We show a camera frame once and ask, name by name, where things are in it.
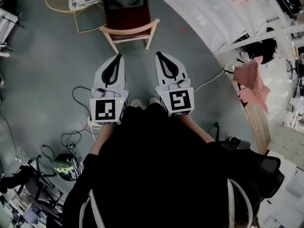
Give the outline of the black bag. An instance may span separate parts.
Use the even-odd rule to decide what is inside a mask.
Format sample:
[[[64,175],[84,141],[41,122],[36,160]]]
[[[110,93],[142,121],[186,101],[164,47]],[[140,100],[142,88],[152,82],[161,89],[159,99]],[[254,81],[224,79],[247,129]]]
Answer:
[[[274,59],[274,54],[277,49],[277,42],[273,38],[262,40],[243,46],[242,49],[247,52],[250,59],[263,57],[261,64],[267,64]]]

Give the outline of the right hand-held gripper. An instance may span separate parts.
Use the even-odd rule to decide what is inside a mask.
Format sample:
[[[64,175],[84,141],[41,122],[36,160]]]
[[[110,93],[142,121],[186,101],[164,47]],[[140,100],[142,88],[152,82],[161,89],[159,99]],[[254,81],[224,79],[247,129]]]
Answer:
[[[194,90],[185,66],[175,57],[157,52],[155,68],[158,86],[155,91],[168,117],[180,117],[194,110]]]

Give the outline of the pink cloth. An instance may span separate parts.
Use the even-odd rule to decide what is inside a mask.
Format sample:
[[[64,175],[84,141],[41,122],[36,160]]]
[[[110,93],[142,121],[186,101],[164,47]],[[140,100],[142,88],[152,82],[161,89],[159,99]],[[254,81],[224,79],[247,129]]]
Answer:
[[[266,98],[271,90],[264,85],[260,75],[259,66],[262,61],[263,56],[258,56],[242,66],[235,67],[233,80],[245,87],[238,92],[244,103],[257,104],[268,113]]]

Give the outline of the wooden chair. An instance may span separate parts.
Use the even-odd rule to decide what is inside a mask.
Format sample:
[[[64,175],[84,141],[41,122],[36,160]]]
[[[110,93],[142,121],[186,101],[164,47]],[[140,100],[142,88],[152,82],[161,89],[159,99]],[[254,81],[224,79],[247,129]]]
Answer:
[[[105,25],[99,30],[105,35],[116,54],[119,53],[118,43],[146,40],[145,49],[149,49],[159,19],[151,20],[148,0],[143,4],[133,3],[129,7],[110,8],[113,0],[103,0]]]

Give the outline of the white perforated metal rail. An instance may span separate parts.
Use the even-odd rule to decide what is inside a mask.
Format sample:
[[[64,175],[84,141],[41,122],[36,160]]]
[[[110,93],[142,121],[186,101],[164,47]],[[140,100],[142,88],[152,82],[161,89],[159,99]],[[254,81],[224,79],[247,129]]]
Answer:
[[[269,38],[275,38],[280,35],[287,35],[287,34],[292,34],[296,32],[304,32],[304,24],[299,24],[299,25],[294,25],[294,26],[289,26],[285,28],[280,28],[278,30],[266,32],[264,34],[260,34],[254,37],[247,38],[245,40],[242,40],[238,43],[231,44],[229,46],[222,47],[216,51],[213,52],[213,55],[219,55],[221,53],[225,53],[227,51],[246,46],[248,44],[252,44],[261,40],[269,39]]]

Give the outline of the wooden slatted panel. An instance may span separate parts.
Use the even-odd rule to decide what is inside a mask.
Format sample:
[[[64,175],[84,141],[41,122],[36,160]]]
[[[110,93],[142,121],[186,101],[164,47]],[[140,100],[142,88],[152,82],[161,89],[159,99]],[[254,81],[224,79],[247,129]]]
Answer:
[[[258,153],[265,155],[271,142],[266,113],[259,105],[253,103],[246,103],[244,109],[254,133]]]

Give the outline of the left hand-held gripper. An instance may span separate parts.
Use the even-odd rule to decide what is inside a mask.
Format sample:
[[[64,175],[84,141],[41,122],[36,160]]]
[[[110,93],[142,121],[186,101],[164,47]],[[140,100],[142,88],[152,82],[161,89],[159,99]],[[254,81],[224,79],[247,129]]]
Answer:
[[[110,58],[98,68],[91,92],[92,121],[101,125],[120,125],[129,96],[125,90],[123,55]]]

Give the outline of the person's black top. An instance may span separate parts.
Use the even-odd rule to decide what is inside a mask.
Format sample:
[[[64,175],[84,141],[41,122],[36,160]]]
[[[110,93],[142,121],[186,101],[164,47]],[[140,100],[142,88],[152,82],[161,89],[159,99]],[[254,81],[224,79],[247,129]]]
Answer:
[[[232,155],[206,143],[160,104],[126,108],[123,121],[84,170],[63,207],[63,228],[247,228],[259,196]]]

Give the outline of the dark green helmet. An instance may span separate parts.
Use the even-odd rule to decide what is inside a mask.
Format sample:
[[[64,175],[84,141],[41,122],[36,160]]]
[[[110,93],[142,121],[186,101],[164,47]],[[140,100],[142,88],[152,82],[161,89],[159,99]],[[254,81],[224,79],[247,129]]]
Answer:
[[[59,176],[66,181],[76,181],[82,174],[82,162],[77,155],[62,153],[53,160]]]

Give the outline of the person's right forearm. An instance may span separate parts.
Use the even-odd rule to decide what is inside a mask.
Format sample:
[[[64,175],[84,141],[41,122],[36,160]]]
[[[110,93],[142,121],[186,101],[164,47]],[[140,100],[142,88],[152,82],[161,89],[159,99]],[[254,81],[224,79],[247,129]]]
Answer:
[[[189,115],[181,116],[180,120],[188,126],[192,131],[198,134],[204,142],[210,143],[214,142],[215,140],[206,133]]]

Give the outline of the person's left forearm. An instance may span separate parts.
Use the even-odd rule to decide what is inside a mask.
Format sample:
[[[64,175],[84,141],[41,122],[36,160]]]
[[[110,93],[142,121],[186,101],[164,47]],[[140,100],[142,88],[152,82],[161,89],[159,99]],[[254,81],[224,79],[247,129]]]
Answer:
[[[115,125],[103,125],[101,127],[100,133],[92,146],[90,154],[98,155],[101,147],[106,142],[106,140],[112,135],[115,129]]]

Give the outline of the white power strip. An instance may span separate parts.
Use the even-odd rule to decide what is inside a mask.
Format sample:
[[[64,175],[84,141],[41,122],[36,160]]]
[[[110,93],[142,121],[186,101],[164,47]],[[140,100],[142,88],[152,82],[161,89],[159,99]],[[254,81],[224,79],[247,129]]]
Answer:
[[[89,115],[88,118],[87,118],[87,124],[92,129],[100,129],[102,127],[101,124],[95,123],[95,122],[92,121],[92,116],[91,115]]]

